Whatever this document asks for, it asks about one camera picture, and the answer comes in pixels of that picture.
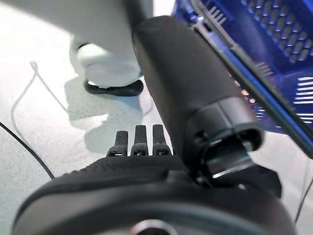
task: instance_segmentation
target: rubber grip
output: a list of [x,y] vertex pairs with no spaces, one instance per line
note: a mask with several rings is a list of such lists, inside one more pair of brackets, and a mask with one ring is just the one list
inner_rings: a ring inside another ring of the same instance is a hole
[[203,107],[241,97],[210,46],[170,16],[150,18],[133,29],[133,45],[147,87],[182,155],[189,118]]

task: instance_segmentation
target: white floor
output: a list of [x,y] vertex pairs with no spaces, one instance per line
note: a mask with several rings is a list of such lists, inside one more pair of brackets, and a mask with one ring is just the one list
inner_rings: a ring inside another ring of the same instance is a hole
[[[129,131],[131,144],[136,125],[147,125],[151,137],[152,125],[162,123],[146,88],[132,98],[85,92],[83,78],[69,63],[67,32],[3,5],[0,19],[0,121],[19,134],[54,175],[104,157],[118,130]],[[0,142],[0,235],[5,235],[21,202],[49,178],[1,129]],[[312,162],[287,136],[273,133],[253,157],[279,172],[283,202],[294,217],[305,172],[310,171],[307,184],[313,175]],[[313,190],[298,223],[299,234],[313,234],[312,219]]]

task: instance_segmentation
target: plastic basket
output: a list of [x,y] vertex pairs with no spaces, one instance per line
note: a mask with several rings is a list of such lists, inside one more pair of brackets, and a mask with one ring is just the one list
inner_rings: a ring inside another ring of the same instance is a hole
[[[202,2],[295,107],[300,118],[312,127],[313,0]],[[187,0],[178,0],[173,14],[188,23],[194,17]],[[282,133],[281,127],[271,120],[257,100],[245,90],[243,95],[268,131]]]

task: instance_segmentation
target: black cable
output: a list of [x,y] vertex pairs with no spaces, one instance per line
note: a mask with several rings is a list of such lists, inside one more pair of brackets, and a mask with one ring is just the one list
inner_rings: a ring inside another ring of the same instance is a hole
[[54,175],[51,173],[49,168],[45,165],[42,159],[32,150],[27,144],[25,144],[17,135],[15,135],[9,128],[7,128],[2,122],[0,122],[0,126],[9,133],[14,139],[16,139],[43,167],[43,169],[47,172],[51,179],[54,179]]
[[304,193],[304,195],[303,195],[303,198],[302,198],[302,200],[301,200],[301,202],[300,202],[300,205],[299,205],[299,208],[298,208],[298,212],[297,212],[297,216],[296,216],[296,218],[295,218],[295,222],[296,222],[296,223],[298,222],[298,219],[299,219],[299,217],[300,217],[300,214],[301,214],[301,211],[302,211],[302,208],[303,208],[304,201],[305,201],[305,199],[306,199],[306,197],[307,197],[307,195],[308,195],[308,193],[309,193],[309,191],[310,191],[312,185],[313,185],[313,178],[312,178],[312,180],[311,180],[311,182],[310,182],[310,184],[309,184],[307,190],[305,191],[305,193]]
[[32,84],[35,82],[36,77],[42,82],[42,84],[44,85],[44,87],[47,89],[47,91],[52,95],[52,97],[58,102],[58,104],[61,106],[61,108],[67,112],[67,109],[62,105],[62,103],[58,100],[58,98],[55,96],[55,94],[52,92],[52,90],[49,88],[49,86],[46,84],[46,82],[44,81],[44,79],[40,76],[39,72],[38,72],[38,64],[35,62],[31,62],[29,63],[31,68],[34,71],[34,75],[31,78],[31,80],[29,81],[29,83],[27,84],[27,86],[25,87],[25,89],[23,90],[23,92],[21,93],[21,95],[18,97],[18,99],[15,101],[15,103],[13,104],[13,107],[11,109],[11,121],[12,121],[12,125],[15,129],[15,131],[17,132],[18,136],[20,136],[21,140],[28,146],[30,146],[30,144],[27,142],[27,140],[23,137],[23,134],[20,132],[15,118],[14,118],[14,113],[15,110],[18,106],[18,104],[21,102],[21,100],[24,98],[24,96],[26,95],[27,91],[29,90],[29,88],[32,86]]

